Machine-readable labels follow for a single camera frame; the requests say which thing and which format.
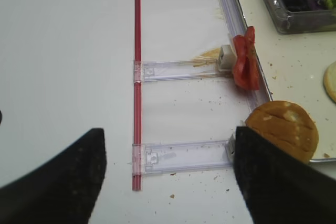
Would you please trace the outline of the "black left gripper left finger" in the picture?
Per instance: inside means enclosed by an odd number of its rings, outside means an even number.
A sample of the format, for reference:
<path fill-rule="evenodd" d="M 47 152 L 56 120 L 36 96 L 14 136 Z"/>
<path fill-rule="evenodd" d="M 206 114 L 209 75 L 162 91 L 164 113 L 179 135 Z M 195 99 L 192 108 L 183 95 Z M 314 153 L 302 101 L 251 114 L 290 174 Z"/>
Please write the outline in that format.
<path fill-rule="evenodd" d="M 1 223 L 89 223 L 106 169 L 104 130 L 91 129 L 1 188 Z"/>

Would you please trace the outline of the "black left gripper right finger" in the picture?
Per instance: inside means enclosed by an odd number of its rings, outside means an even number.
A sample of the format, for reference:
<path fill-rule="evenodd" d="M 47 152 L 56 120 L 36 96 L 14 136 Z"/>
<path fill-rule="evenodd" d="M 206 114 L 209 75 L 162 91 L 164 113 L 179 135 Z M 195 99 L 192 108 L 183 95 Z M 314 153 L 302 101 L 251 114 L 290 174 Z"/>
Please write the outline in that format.
<path fill-rule="evenodd" d="M 253 223 L 335 223 L 335 179 L 246 126 L 236 129 L 233 168 Z"/>

